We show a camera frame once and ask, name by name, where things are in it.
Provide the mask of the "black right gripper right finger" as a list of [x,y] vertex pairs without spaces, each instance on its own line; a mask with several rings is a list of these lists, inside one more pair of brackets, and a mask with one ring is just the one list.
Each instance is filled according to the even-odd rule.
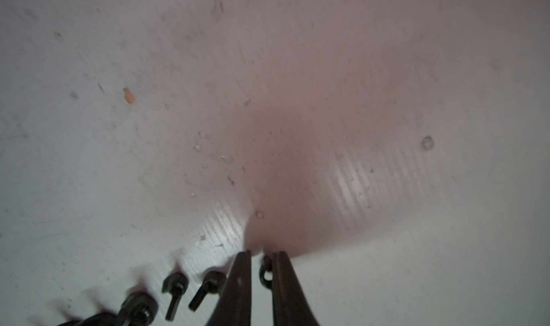
[[274,325],[318,326],[289,255],[286,252],[275,252],[272,264]]

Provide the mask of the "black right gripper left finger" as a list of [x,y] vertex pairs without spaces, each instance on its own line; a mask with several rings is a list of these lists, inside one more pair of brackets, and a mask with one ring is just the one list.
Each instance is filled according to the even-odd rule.
[[240,252],[234,258],[229,276],[207,326],[250,326],[252,319],[252,254]]

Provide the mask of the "thirteenth black wing nut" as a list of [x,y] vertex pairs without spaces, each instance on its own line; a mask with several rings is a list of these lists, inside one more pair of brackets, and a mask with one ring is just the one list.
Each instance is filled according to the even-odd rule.
[[269,279],[267,275],[272,274],[272,270],[272,259],[268,255],[263,256],[259,269],[259,280],[262,286],[268,290],[272,289],[272,279]]

